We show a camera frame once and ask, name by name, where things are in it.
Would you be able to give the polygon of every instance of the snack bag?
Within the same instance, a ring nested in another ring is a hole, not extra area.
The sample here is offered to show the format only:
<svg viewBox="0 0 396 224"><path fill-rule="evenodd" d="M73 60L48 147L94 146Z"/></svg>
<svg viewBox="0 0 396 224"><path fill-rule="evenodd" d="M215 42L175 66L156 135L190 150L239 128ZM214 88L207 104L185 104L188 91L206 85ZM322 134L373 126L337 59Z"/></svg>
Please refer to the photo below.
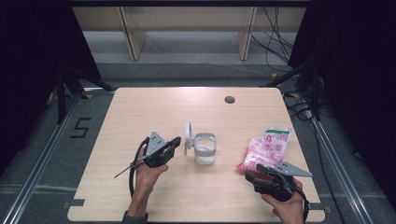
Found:
<svg viewBox="0 0 396 224"><path fill-rule="evenodd" d="M258 162L275 167L283 161L289 138L290 129L271 128L267 130L262 135L251 139L244 162L236 167L250 172L257 172L256 165Z"/></svg>

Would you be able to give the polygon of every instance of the sleeve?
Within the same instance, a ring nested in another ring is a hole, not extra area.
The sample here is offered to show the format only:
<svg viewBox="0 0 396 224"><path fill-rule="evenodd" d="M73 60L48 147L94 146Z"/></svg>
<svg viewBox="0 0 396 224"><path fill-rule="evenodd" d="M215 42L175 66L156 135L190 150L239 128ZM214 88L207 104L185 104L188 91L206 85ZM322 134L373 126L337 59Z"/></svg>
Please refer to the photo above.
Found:
<svg viewBox="0 0 396 224"><path fill-rule="evenodd" d="M122 224L146 224L149 219L149 214L146 213L144 217L129 217L126 215L126 212L124 213L124 216L122 218Z"/></svg>

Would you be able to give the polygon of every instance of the gray floor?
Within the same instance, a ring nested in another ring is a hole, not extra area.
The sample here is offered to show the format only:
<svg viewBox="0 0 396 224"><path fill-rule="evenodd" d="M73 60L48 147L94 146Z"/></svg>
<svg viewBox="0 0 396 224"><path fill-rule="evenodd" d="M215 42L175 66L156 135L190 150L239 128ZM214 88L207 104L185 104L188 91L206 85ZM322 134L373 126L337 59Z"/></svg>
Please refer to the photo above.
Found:
<svg viewBox="0 0 396 224"><path fill-rule="evenodd" d="M254 41L250 45L248 59L240 61L234 34L231 33L150 33L137 62L130 60L123 34L85 35L103 80L115 87L257 87L270 82L272 74L281 76L284 73L277 70L290 70L275 55L266 55ZM268 42L264 34L255 36L262 43ZM292 42L295 34L284 36ZM293 77L282 83L280 88L292 88L297 78ZM89 82L82 83L85 87L94 87ZM74 197L113 96L111 92L103 91L87 94L92 97L78 99L19 223L71 223L67 219L68 204ZM295 105L298 100L286 97L285 103ZM337 118L326 108L321 110L320 117L320 124L331 140L351 183L363 199L373 223L393 223L396 220L395 211L364 163L352 155L354 148L338 124ZM75 130L76 123L81 118L90 118L80 123L89 128L86 136L70 138L71 135L82 134L82 130ZM57 102L53 99L37 123L35 132L25 143L26 148L17 154L0 179L0 217L7 213L34 168L55 129L56 121ZM324 174L319 168L319 150L312 125L309 121L298 118L293 118L292 122L310 171L314 175L319 197L326 209L323 223L342 223L341 217L345 223L359 223L353 206L348 201L321 146L324 170L336 201L332 199Z"/></svg>

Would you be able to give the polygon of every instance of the wooden table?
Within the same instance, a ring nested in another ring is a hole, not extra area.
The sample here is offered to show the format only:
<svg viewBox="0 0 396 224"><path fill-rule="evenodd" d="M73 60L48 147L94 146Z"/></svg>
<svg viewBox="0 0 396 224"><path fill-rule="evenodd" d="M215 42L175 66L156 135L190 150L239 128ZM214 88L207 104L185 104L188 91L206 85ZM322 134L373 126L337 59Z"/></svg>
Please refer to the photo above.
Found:
<svg viewBox="0 0 396 224"><path fill-rule="evenodd" d="M233 104L225 97L232 96ZM193 149L183 155L185 125L192 135L216 135L212 165L194 161ZM169 170L160 176L148 202L148 221L269 222L272 207L245 180L236 165L243 161L251 138L271 127L292 129L285 160L308 171L288 111L272 88L121 88L114 95L90 160L71 206L73 221L120 221L130 203L129 166L140 143L156 131L165 140L182 138ZM298 177L311 203L320 203L312 178ZM322 210L307 221L320 222Z"/></svg>

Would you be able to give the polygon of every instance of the hand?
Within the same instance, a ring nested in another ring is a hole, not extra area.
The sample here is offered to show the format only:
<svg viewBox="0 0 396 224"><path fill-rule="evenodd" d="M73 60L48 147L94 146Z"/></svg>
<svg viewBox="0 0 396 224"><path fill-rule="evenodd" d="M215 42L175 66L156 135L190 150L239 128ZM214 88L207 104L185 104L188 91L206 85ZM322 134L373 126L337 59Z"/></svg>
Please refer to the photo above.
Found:
<svg viewBox="0 0 396 224"><path fill-rule="evenodd" d="M298 188L303 189L303 184L300 181L294 179L294 183ZM262 194L262 199L274 207L272 217L278 216L284 224L304 223L303 198L296 191L286 202L280 202L268 194Z"/></svg>
<svg viewBox="0 0 396 224"><path fill-rule="evenodd" d="M140 151L139 157L143 156L144 149ZM168 170L168 165L164 164L159 167L149 168L143 161L140 161L136 167L136 184L134 196L127 215L130 217L144 217L149 201L149 195L154 189L158 177Z"/></svg>

